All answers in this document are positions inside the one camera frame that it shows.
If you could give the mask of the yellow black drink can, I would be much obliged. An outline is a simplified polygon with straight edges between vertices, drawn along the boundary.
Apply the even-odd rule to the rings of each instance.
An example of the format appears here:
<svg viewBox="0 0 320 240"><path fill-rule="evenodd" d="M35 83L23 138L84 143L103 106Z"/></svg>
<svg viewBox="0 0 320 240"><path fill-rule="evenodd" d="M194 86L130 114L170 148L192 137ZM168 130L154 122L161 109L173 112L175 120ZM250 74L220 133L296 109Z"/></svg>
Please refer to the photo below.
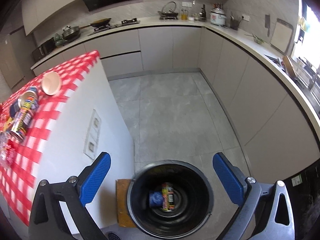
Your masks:
<svg viewBox="0 0 320 240"><path fill-rule="evenodd" d="M163 211L173 211L175 209L174 201L174 189L170 183L164 183L162 185L162 195L163 195Z"/></svg>

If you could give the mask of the clear plastic bag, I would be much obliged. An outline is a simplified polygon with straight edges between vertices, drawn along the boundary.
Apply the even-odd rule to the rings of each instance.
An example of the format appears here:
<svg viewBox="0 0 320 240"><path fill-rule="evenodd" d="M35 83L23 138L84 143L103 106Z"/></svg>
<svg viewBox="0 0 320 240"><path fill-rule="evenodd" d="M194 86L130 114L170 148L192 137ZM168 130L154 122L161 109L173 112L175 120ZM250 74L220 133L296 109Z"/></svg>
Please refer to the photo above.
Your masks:
<svg viewBox="0 0 320 240"><path fill-rule="evenodd" d="M11 168L16 160L17 152L14 143L6 132L1 132L1 166Z"/></svg>

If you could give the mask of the black trash bin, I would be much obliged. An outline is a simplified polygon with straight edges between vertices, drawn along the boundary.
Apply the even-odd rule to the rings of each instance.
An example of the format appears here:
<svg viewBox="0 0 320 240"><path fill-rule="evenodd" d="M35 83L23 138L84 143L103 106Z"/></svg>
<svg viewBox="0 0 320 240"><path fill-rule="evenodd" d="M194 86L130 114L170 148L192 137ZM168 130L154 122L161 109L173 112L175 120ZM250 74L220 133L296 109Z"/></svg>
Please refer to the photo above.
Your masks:
<svg viewBox="0 0 320 240"><path fill-rule="evenodd" d="M214 196L208 179L196 166L163 160L137 172L126 202L131 219L142 232L159 239L180 239L206 223Z"/></svg>

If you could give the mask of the wooden board on floor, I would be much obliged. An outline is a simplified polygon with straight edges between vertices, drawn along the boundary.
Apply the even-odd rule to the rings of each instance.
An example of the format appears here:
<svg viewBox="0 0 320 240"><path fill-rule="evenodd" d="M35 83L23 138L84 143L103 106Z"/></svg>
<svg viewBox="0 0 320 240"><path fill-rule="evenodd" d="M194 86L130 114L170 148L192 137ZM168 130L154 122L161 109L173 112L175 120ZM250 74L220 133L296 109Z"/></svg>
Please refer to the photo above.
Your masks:
<svg viewBox="0 0 320 240"><path fill-rule="evenodd" d="M127 190L130 183L130 179L116 181L117 221L118 225L123 228L136 227L127 210Z"/></svg>

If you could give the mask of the red checkered tablecloth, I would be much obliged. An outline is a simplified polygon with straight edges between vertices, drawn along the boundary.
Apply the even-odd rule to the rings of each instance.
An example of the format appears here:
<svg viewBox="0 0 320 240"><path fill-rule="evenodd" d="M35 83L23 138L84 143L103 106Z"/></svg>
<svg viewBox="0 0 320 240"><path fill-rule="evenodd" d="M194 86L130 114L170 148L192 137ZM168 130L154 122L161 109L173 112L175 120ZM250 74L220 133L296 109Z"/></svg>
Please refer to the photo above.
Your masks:
<svg viewBox="0 0 320 240"><path fill-rule="evenodd" d="M1 195L24 225L29 225L40 160L49 136L67 100L99 61L94 50L50 69L59 74L62 86L57 94L39 92L39 107L31 120L24 142L12 139L17 152L11 167L1 167Z"/></svg>

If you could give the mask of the white blue paper bowl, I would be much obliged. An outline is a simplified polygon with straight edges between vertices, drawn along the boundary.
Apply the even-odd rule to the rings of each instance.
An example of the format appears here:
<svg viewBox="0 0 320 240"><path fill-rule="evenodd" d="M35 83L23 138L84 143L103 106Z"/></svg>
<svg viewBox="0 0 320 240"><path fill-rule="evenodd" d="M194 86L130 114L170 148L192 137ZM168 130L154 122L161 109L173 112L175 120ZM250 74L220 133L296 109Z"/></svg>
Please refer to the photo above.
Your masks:
<svg viewBox="0 0 320 240"><path fill-rule="evenodd" d="M39 91L35 86L29 87L28 90L18 98L19 111L28 109L35 113L39 107L38 95Z"/></svg>

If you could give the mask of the red paper cup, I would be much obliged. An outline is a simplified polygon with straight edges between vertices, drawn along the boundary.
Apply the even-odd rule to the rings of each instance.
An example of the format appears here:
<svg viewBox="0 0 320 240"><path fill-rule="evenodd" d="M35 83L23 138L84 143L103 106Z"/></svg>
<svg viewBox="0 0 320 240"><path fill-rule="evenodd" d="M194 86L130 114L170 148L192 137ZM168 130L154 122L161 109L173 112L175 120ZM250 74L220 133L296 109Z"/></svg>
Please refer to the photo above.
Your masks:
<svg viewBox="0 0 320 240"><path fill-rule="evenodd" d="M47 95L55 95L61 89L62 80L57 72L48 72L44 74L41 81L41 88Z"/></svg>

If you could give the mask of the black microwave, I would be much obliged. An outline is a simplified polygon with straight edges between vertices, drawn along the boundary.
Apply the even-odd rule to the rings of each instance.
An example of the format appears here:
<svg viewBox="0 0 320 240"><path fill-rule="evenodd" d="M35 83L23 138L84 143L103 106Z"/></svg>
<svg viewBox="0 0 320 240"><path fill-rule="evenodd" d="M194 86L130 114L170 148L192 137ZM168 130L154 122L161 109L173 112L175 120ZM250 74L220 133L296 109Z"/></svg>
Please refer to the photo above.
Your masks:
<svg viewBox="0 0 320 240"><path fill-rule="evenodd" d="M43 44L41 44L39 47L37 47L35 50L32 51L32 57L35 62L39 61L40 59L44 58L48 54L50 54L52 51L56 49L54 38L50 38Z"/></svg>

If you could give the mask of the utensil holder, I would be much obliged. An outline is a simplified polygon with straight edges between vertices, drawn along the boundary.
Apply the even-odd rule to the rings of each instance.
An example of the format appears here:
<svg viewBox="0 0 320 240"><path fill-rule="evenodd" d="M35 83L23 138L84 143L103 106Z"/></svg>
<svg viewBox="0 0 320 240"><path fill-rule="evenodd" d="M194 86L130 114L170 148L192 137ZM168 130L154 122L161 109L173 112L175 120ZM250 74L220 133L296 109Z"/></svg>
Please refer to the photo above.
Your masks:
<svg viewBox="0 0 320 240"><path fill-rule="evenodd" d="M236 16L236 15L233 15L233 13L231 12L230 28L233 30L238 30L240 23L242 22L243 19L244 19L243 16Z"/></svg>

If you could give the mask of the white cutting board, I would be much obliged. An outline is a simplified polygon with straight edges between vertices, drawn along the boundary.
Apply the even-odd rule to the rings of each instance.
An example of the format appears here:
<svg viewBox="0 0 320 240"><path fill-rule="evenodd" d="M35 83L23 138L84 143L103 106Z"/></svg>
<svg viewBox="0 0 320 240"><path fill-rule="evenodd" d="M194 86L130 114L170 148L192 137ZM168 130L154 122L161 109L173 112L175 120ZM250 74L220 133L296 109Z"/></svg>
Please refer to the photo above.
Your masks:
<svg viewBox="0 0 320 240"><path fill-rule="evenodd" d="M282 19L277 19L270 45L282 54L286 54L293 35L293 26Z"/></svg>

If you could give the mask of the wok on stove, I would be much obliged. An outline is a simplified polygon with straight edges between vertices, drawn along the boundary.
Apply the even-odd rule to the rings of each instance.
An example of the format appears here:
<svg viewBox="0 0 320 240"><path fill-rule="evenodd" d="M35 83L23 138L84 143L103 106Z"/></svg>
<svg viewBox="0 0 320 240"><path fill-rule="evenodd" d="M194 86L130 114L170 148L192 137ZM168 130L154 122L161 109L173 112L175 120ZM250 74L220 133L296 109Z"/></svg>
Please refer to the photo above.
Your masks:
<svg viewBox="0 0 320 240"><path fill-rule="evenodd" d="M111 21L111 18L104 18L102 20L95 21L95 22L90 23L88 25L83 25L83 26L79 27L79 29L85 29L88 27L99 28L101 26L108 25L110 23L110 21Z"/></svg>

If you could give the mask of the dark wine bottle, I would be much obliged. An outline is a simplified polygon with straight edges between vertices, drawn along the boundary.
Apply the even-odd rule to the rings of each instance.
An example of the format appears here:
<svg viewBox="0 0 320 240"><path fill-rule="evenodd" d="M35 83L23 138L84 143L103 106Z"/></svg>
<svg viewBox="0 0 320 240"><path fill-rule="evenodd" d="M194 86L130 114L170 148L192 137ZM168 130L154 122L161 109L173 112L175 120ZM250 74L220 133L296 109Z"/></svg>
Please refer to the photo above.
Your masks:
<svg viewBox="0 0 320 240"><path fill-rule="evenodd" d="M203 4L201 11L199 13L199 21L206 22L206 20L207 20L206 7L205 7L205 4Z"/></svg>

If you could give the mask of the gas stove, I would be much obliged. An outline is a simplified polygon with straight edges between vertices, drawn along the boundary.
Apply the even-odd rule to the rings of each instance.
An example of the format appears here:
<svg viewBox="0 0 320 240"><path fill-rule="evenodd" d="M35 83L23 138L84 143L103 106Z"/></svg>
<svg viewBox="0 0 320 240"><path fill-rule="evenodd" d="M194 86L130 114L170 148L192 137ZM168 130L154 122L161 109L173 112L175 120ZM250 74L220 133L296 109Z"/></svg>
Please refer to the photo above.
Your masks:
<svg viewBox="0 0 320 240"><path fill-rule="evenodd" d="M101 26L99 28L93 28L93 33L89 34L89 36L93 35L93 34L96 34L96 33L100 33L102 31L111 30L111 29L114 29L114 28L125 27L125 26L128 26L128 25L135 25L135 24L140 24L140 20L138 20L137 18L133 18L133 19L130 19L130 20L122 20L120 23L117 23L117 24L110 24L109 23L106 26Z"/></svg>

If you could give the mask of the orange oil bottle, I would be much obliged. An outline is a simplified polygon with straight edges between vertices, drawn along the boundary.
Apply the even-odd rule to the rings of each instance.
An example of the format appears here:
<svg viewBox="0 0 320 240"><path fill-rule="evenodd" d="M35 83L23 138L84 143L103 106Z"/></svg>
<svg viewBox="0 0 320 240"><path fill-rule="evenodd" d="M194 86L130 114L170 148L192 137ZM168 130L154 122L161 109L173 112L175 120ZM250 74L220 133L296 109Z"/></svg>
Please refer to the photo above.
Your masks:
<svg viewBox="0 0 320 240"><path fill-rule="evenodd" d="M188 19L188 10L182 9L181 10L181 20L186 21Z"/></svg>

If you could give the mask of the wall socket panel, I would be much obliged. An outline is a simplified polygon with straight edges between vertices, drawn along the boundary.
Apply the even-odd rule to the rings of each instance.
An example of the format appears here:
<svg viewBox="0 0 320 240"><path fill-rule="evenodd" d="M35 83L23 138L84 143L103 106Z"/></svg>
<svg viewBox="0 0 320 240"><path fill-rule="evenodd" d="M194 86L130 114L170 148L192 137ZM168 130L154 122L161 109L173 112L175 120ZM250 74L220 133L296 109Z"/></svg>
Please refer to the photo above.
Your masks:
<svg viewBox="0 0 320 240"><path fill-rule="evenodd" d="M100 128L101 118L98 115L97 111L94 109L92 112L84 144L84 154L92 160L95 160L97 157Z"/></svg>

